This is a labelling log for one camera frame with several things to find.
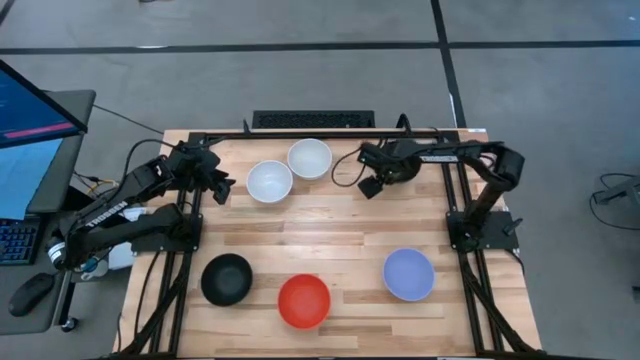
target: black keyboard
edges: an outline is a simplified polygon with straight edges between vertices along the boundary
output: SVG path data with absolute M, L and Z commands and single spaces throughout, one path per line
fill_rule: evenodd
M 0 219 L 0 266 L 30 265 L 36 260 L 40 221 Z
M 254 129 L 376 127 L 373 111 L 254 111 Z

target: computer mouse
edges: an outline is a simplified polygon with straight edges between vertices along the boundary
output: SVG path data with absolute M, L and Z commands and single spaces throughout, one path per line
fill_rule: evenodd
M 22 284 L 9 300 L 9 313 L 15 317 L 25 316 L 51 291 L 54 275 L 36 274 Z

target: monitor screen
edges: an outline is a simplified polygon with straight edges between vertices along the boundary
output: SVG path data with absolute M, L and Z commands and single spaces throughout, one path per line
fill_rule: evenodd
M 81 131 L 86 126 L 0 61 L 0 148 Z

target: wooden table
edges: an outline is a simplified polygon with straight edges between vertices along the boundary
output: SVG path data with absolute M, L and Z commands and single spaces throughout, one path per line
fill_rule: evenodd
M 459 131 L 463 141 L 487 140 L 484 131 Z M 188 134 L 170 130 L 164 140 L 177 143 Z M 444 218 L 448 204 L 440 166 L 423 165 L 415 179 L 385 187 L 372 200 L 366 200 L 356 186 L 335 186 L 327 175 L 315 181 L 294 179 L 291 194 L 279 204 L 257 203 L 247 193 L 249 170 L 261 160 L 286 163 L 287 150 L 295 141 L 229 140 L 212 148 L 222 159 L 219 169 L 238 182 L 224 206 L 217 205 L 211 193 L 203 197 L 204 230 L 200 249 L 193 255 L 178 356 L 474 355 L 458 260 L 449 247 Z M 326 142 L 335 161 L 361 141 Z M 169 150 L 163 146 L 161 152 Z M 339 166 L 337 179 L 349 182 L 360 169 L 355 156 L 351 157 Z M 455 167 L 452 174 L 461 196 Z M 475 198 L 484 184 L 471 169 L 468 176 Z M 168 193 L 149 206 L 175 200 L 176 194 Z M 384 286 L 384 259 L 400 247 L 421 250 L 435 265 L 436 285 L 424 301 L 400 301 Z M 247 298 L 228 308 L 209 304 L 200 291 L 204 267 L 223 253 L 242 255 L 254 271 Z M 132 339 L 151 258 L 151 254 L 141 255 L 133 266 L 122 311 L 123 346 Z M 525 341 L 539 347 L 520 266 L 500 250 L 486 251 L 486 258 L 498 308 Z M 177 257 L 176 272 L 180 261 Z M 164 254 L 151 273 L 141 325 L 156 306 L 163 266 Z M 298 273 L 318 275 L 331 290 L 328 319 L 310 331 L 289 327 L 277 310 L 280 286 Z M 490 349 L 487 319 L 479 303 L 478 309 L 484 344 Z M 160 350 L 167 349 L 172 318 L 170 309 Z

